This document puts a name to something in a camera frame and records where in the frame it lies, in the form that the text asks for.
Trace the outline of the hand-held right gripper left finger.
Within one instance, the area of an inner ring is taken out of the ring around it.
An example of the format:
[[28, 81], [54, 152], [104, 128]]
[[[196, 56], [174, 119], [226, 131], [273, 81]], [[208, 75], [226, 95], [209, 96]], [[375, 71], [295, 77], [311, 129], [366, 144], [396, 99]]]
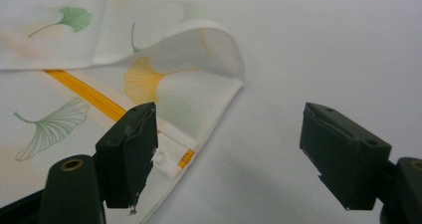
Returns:
[[158, 149], [156, 105], [127, 111], [96, 144], [102, 197], [108, 208], [135, 208]]

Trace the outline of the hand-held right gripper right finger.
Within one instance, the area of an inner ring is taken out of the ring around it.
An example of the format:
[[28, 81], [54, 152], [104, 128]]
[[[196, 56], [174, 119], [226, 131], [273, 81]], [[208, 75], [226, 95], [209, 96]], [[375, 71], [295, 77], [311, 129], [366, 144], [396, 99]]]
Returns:
[[344, 208], [373, 208], [377, 174], [387, 164], [390, 144], [332, 108], [307, 103], [300, 149]]

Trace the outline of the white leaf-print mesh laundry bag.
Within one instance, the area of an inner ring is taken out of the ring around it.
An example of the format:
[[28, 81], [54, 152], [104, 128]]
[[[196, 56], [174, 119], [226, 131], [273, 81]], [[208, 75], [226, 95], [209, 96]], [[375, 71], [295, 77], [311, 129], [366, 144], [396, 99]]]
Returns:
[[197, 0], [0, 0], [0, 224], [50, 167], [129, 109], [156, 104], [158, 148], [138, 203], [108, 224], [145, 224], [242, 88], [230, 34]]

